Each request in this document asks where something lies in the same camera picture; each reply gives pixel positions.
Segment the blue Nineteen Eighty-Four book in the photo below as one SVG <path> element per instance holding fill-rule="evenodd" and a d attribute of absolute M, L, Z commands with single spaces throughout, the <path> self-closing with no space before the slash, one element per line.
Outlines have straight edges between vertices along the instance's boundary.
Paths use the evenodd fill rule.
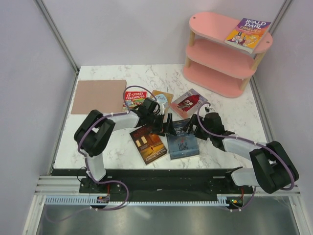
<path fill-rule="evenodd" d="M 176 136 L 166 135 L 168 144 L 168 153 L 171 160 L 188 158 L 200 154 L 196 137 L 186 133 L 183 128 L 190 119 L 178 120 L 173 122 Z"/>

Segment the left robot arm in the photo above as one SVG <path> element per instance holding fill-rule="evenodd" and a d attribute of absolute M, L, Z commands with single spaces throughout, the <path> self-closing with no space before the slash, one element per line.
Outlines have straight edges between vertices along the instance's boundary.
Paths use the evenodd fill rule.
<path fill-rule="evenodd" d="M 107 188 L 104 178 L 102 152 L 114 131 L 126 128 L 148 127 L 151 133 L 160 136 L 175 136 L 172 114 L 166 113 L 168 103 L 146 98 L 134 108 L 121 113 L 103 114 L 92 110 L 74 134 L 78 152 L 84 156 L 87 174 L 91 178 L 90 187 L 96 192 Z"/>

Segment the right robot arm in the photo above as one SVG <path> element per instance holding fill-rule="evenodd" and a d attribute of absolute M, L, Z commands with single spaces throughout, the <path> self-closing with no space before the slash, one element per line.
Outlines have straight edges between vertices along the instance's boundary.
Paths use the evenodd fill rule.
<path fill-rule="evenodd" d="M 210 140 L 221 151 L 230 152 L 252 162 L 252 168 L 238 167 L 228 172 L 224 187 L 234 193 L 241 186 L 260 187 L 268 194 L 291 190 L 299 179 L 298 171 L 281 143 L 257 143 L 227 131 L 218 113 L 205 117 L 192 115 L 183 130 L 196 138 Z"/>

